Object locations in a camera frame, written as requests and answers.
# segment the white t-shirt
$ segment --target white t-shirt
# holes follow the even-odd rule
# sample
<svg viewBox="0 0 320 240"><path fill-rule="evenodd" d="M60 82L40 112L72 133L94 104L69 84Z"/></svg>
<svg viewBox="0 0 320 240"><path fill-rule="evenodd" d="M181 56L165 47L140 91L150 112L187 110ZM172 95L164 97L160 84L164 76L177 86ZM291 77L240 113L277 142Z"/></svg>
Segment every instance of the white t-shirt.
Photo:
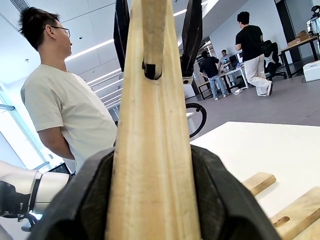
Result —
<svg viewBox="0 0 320 240"><path fill-rule="evenodd" d="M117 127L81 77L40 65L22 86L21 98L37 132L61 127L77 169L92 155L113 147Z"/></svg>

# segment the cardboard box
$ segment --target cardboard box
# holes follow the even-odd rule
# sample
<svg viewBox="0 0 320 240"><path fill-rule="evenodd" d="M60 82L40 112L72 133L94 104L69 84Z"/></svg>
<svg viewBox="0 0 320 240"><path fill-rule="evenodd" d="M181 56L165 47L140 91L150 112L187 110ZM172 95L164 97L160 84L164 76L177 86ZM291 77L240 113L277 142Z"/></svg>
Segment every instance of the cardboard box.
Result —
<svg viewBox="0 0 320 240"><path fill-rule="evenodd" d="M298 34L298 38L303 41L309 38L309 35L307 34L306 31L302 31Z"/></svg>
<svg viewBox="0 0 320 240"><path fill-rule="evenodd" d="M310 36L307 34L306 31L302 31L298 34L297 38L291 42L288 42L288 47L291 47L295 44L300 43L301 41L304 41L306 39L310 38Z"/></svg>
<svg viewBox="0 0 320 240"><path fill-rule="evenodd" d="M295 40L288 42L288 47L291 47L291 46L298 44L300 42L301 42L300 38L296 38Z"/></svg>

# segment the black hair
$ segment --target black hair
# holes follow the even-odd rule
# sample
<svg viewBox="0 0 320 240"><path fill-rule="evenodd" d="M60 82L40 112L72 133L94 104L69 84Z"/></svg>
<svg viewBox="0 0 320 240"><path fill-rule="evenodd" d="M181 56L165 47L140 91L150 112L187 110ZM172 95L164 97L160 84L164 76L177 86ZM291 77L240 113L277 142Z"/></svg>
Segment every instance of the black hair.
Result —
<svg viewBox="0 0 320 240"><path fill-rule="evenodd" d="M201 56L205 59L208 57L208 52L206 50L204 50L202 53L201 53Z"/></svg>
<svg viewBox="0 0 320 240"><path fill-rule="evenodd" d="M56 26L59 15L29 7L24 9L19 18L20 33L28 40L31 46L38 50L44 42L44 30L47 24Z"/></svg>
<svg viewBox="0 0 320 240"><path fill-rule="evenodd" d="M238 14L237 21L243 25L249 24L250 13L247 11L242 11Z"/></svg>

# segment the gray carpet floor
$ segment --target gray carpet floor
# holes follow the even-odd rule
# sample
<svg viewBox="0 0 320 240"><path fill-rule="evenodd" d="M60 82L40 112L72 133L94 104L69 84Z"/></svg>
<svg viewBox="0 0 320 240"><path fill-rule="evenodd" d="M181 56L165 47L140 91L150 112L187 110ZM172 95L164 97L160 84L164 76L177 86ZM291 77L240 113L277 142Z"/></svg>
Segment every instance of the gray carpet floor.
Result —
<svg viewBox="0 0 320 240"><path fill-rule="evenodd" d="M200 136L229 121L320 126L320 80L302 83L303 78L275 79L270 97L257 96L253 87L239 95L220 96L218 101L195 96L186 102L199 103L206 109L207 120ZM201 113L192 116L196 128L201 119Z"/></svg>

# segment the desk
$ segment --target desk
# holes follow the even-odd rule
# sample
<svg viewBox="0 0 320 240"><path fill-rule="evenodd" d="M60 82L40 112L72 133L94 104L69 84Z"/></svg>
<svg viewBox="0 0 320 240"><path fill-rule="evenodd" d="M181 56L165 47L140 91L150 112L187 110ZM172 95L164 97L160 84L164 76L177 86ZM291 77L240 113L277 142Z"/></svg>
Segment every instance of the desk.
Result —
<svg viewBox="0 0 320 240"><path fill-rule="evenodd" d="M220 74L220 77L223 78L223 80L224 80L224 82L225 82L226 90L227 90L229 93L231 93L231 90L230 90L230 82L227 80L226 77L227 77L228 75L233 74L233 73L236 73L236 72L238 72L238 71L241 72L241 75L242 75L242 78L243 78L244 84L245 84L245 87L243 87L242 89L248 89L248 88L249 88L248 81L247 81L246 75L245 75L245 73L244 73L245 67L242 66L242 67L236 68L235 70L227 71L227 72L224 72L224 73L221 73L221 74ZM208 89L211 89L211 88L210 88L210 82L209 82L209 81L206 81L205 83L197 86L203 100L205 100L206 98L208 98L208 97L210 97L210 96L212 95L212 94L210 94L209 96L206 96L206 97L204 96L203 91L201 91L201 87L203 87L203 86L205 86L205 85L208 87Z"/></svg>
<svg viewBox="0 0 320 240"><path fill-rule="evenodd" d="M247 81L247 78L246 78L246 75L245 75L245 66L238 67L235 70L224 72L224 73L220 74L220 77L222 77L222 78L225 77L226 78L228 75L234 74L234 73L236 73L238 71L241 72L241 75L242 75L242 78L243 78L243 81L244 81L244 84L245 84L245 87L242 87L242 89L248 89L249 85L248 85L248 81Z"/></svg>
<svg viewBox="0 0 320 240"><path fill-rule="evenodd" d="M186 118L188 120L188 128L189 128L189 134L192 134L194 133L197 129L196 129L196 126L195 126L195 123L194 121L192 120L191 116L193 116L195 113L194 112L187 112L186 113ZM193 138L191 139L195 139L199 137L199 134L195 135Z"/></svg>
<svg viewBox="0 0 320 240"><path fill-rule="evenodd" d="M292 49L298 48L298 47L300 47L300 46L302 46L302 45L310 44L311 50L312 50L312 53L313 53L314 60L315 60L315 61L318 61L318 56L317 56L317 52L316 52L316 48L315 48L315 44L314 44L314 41L316 41L316 40L318 40L317 37L310 37L310 38L308 38L308 39L306 39L306 40L303 40L303 41L300 41L300 42L298 42L298 43L296 43L296 44L294 44L294 45L292 45L292 46L288 46L288 47L286 47L285 49L283 49L283 50L281 51L283 63L284 63L284 65L285 65L285 69L286 69L286 72L288 73L288 77L289 77L289 78L292 78L293 75L301 72L301 70L302 70L303 68L301 68L301 69L299 69L299 70L291 73L291 70L290 70L290 67L289 67L289 64L288 64L288 59L287 59L287 56L286 56L286 52L288 52L288 51L290 51L290 50L292 50Z"/></svg>
<svg viewBox="0 0 320 240"><path fill-rule="evenodd" d="M312 187L320 186L320 127L227 122L191 144L218 155L243 182L258 172L277 181L256 199L273 217Z"/></svg>

